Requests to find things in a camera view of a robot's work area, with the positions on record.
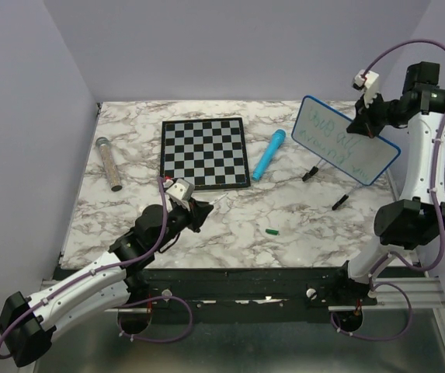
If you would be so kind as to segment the blue framed whiteboard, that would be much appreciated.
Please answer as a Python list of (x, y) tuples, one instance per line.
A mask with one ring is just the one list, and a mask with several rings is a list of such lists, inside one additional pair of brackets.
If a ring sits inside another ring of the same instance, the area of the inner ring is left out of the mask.
[(401, 149), (383, 137), (348, 133), (350, 122), (326, 103), (305, 96), (291, 137), (358, 183), (369, 186), (400, 156)]

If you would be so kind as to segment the green marker cap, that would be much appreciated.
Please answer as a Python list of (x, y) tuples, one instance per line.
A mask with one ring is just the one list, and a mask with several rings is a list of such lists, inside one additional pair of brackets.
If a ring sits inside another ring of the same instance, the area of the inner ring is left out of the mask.
[(265, 232), (269, 235), (279, 235), (279, 231), (274, 230), (274, 229), (266, 229)]

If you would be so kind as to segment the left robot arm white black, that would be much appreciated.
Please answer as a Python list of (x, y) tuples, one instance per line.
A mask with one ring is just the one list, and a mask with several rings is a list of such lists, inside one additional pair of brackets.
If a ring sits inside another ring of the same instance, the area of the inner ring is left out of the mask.
[(171, 210), (165, 203), (149, 205), (88, 266), (42, 291), (8, 296), (0, 314), (0, 360), (25, 367), (83, 319), (116, 306), (139, 306), (146, 295), (139, 273), (184, 229), (198, 233), (213, 209), (213, 204), (193, 198)]

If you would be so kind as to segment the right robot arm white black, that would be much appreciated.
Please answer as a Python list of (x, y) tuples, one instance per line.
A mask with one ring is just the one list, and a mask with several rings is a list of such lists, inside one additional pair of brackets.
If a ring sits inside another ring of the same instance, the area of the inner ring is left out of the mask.
[(330, 287), (339, 304), (357, 298), (357, 283), (368, 284), (394, 259), (445, 232), (445, 89), (439, 86), (439, 74), (436, 63), (410, 65), (401, 97), (391, 101), (380, 94), (377, 73), (361, 70), (353, 79), (362, 96), (348, 133), (374, 138), (387, 126), (406, 128), (409, 150), (400, 197), (378, 210), (374, 238), (347, 263), (348, 277)]

